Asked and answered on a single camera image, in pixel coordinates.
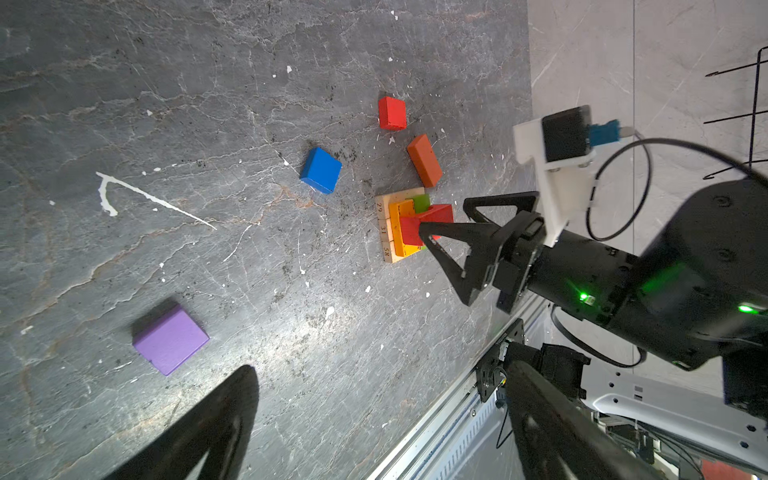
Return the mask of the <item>small purple block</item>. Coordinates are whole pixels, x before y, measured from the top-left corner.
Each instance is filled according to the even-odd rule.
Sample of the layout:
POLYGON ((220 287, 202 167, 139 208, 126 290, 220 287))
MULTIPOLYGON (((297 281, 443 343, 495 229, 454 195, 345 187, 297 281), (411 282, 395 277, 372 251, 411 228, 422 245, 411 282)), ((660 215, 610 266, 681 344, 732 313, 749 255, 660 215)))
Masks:
POLYGON ((142 330, 133 347, 164 376, 171 375, 209 341, 204 329, 175 305, 142 330))

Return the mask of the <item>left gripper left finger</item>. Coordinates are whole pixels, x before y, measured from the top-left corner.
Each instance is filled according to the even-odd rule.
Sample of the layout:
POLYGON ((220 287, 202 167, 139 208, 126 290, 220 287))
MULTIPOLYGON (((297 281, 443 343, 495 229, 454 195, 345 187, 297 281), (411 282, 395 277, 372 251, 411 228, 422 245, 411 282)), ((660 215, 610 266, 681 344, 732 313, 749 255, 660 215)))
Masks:
POLYGON ((242 365, 109 479, 237 479, 259 403, 256 370, 242 365))

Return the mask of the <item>orange-red wood block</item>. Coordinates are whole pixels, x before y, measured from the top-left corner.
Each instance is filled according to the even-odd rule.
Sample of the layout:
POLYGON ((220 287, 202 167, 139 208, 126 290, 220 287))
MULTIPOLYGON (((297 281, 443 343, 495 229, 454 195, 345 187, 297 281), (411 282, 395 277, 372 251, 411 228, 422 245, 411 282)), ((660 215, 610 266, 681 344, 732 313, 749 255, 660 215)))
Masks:
POLYGON ((407 146, 409 157, 417 170, 422 184, 434 188, 442 178, 443 171, 426 134, 415 137, 407 146))

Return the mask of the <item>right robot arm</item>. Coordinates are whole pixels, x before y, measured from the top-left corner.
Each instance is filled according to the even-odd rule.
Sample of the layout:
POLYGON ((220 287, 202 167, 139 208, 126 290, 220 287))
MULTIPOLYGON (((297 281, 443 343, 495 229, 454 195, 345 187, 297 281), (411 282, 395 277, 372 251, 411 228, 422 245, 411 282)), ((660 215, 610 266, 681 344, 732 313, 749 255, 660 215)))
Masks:
POLYGON ((767 416, 767 184, 693 194, 640 255, 564 231, 552 246, 535 192, 467 199, 466 223, 418 234, 461 301, 486 287, 502 311, 531 291, 685 371, 713 358, 724 401, 767 416))

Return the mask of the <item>long natural wood block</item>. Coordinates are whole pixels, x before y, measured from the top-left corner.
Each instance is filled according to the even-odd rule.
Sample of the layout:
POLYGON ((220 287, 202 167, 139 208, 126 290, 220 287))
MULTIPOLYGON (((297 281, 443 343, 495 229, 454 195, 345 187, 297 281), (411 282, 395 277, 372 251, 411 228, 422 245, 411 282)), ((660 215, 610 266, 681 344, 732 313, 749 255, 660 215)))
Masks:
POLYGON ((399 256, 395 252, 395 243, 393 241, 381 241, 384 261, 387 263, 397 263, 403 260, 402 256, 399 256))

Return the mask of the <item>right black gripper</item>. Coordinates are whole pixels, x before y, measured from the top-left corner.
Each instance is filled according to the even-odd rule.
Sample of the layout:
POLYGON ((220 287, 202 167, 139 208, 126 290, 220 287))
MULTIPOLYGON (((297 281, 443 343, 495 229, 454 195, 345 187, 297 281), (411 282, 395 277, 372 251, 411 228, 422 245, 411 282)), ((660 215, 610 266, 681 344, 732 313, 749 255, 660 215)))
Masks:
POLYGON ((462 208, 475 223, 420 225, 420 239, 464 305, 471 306, 492 283, 499 290, 496 307, 512 312, 546 236, 544 220, 535 213, 538 200, 536 191, 471 197, 462 208), (493 208, 514 216, 500 227, 486 215, 493 208))

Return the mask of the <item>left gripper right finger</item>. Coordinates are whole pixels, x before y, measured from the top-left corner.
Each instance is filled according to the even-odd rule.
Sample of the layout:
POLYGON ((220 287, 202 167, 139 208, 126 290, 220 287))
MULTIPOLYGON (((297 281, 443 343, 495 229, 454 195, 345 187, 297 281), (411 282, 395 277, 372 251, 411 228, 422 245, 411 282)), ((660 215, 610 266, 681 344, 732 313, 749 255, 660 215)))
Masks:
POLYGON ((512 434, 526 479, 657 479, 532 366, 506 369, 512 434))

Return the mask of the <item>orange-yellow wood block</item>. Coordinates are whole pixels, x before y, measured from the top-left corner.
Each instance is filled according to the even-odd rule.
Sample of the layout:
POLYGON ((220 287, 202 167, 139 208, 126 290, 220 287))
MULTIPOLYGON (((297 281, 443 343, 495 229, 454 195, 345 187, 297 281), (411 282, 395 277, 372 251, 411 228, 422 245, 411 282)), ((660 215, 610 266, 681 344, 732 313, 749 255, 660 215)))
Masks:
POLYGON ((406 244, 403 241, 402 227, 400 217, 402 214, 413 216, 415 214, 414 202, 412 199, 405 199, 399 202, 390 203, 388 206, 390 214, 390 223, 393 236, 393 252, 397 257, 406 258, 423 249, 422 246, 406 244))

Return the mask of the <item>green wood block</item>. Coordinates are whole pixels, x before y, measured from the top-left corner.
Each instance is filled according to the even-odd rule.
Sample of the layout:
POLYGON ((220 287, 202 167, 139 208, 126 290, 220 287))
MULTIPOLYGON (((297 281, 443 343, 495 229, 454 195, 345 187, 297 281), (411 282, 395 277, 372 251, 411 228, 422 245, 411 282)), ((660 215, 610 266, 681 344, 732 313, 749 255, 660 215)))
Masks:
POLYGON ((416 195, 411 198, 415 214, 427 212, 431 206, 431 200, 428 194, 416 195))

